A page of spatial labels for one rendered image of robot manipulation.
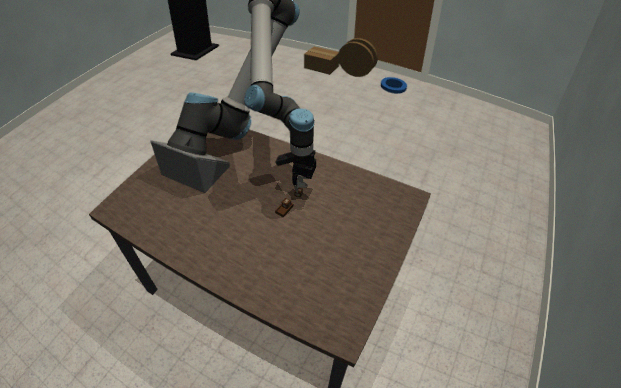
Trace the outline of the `brown rectangular tray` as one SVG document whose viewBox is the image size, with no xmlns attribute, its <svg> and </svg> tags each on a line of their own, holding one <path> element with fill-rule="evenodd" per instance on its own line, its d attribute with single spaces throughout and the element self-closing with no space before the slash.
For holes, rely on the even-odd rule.
<svg viewBox="0 0 621 388">
<path fill-rule="evenodd" d="M 291 209 L 293 208 L 293 203 L 291 203 L 291 206 L 286 209 L 284 207 L 282 207 L 282 204 L 275 210 L 275 213 L 284 217 Z"/>
</svg>

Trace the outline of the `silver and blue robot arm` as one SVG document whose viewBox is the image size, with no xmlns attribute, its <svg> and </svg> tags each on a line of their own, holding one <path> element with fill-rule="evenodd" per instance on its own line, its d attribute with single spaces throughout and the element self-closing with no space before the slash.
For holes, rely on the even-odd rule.
<svg viewBox="0 0 621 388">
<path fill-rule="evenodd" d="M 251 116 L 247 116 L 251 109 L 281 120 L 290 131 L 291 152 L 279 155 L 277 166 L 299 161 L 294 155 L 313 152 L 314 116 L 292 98 L 275 94 L 272 80 L 272 56 L 288 25 L 297 21 L 299 6 L 293 0 L 249 0 L 248 11 L 251 49 L 229 95 L 217 103 L 216 97 L 188 93 L 167 145 L 205 156 L 207 133 L 234 140 L 243 138 L 251 126 Z"/>
</svg>

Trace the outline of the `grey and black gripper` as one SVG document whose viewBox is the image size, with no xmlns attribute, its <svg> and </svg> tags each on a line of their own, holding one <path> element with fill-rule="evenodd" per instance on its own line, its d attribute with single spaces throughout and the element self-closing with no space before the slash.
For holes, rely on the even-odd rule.
<svg viewBox="0 0 621 388">
<path fill-rule="evenodd" d="M 294 154 L 293 154 L 294 155 Z M 298 188 L 306 188 L 308 184 L 303 181 L 303 179 L 312 179 L 313 173 L 316 169 L 316 159 L 314 158 L 315 150 L 307 156 L 296 156 L 299 158 L 299 161 L 293 162 L 292 169 L 292 181 L 296 193 L 298 193 Z M 300 158 L 305 157 L 305 158 Z M 314 159 L 313 159 L 314 158 Z M 312 169 L 311 169 L 312 168 Z M 312 175 L 311 175 L 312 172 Z"/>
</svg>

